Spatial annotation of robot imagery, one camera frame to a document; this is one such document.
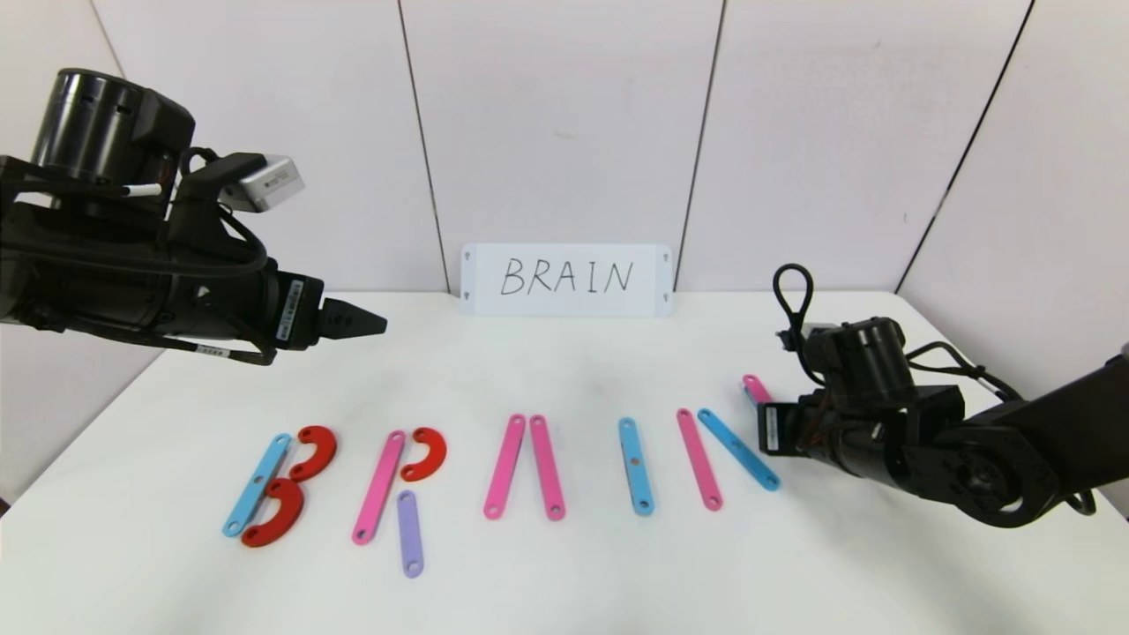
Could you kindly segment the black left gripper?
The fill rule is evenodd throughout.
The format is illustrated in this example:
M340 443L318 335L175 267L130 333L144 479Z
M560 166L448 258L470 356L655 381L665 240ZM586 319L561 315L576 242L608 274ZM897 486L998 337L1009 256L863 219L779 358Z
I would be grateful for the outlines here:
M386 332L386 318L362 307L334 298L326 298L321 307L323 290L322 280L282 271L274 258L250 276L193 279L183 334L203 340L259 340L279 350L304 350L320 337L348 340Z

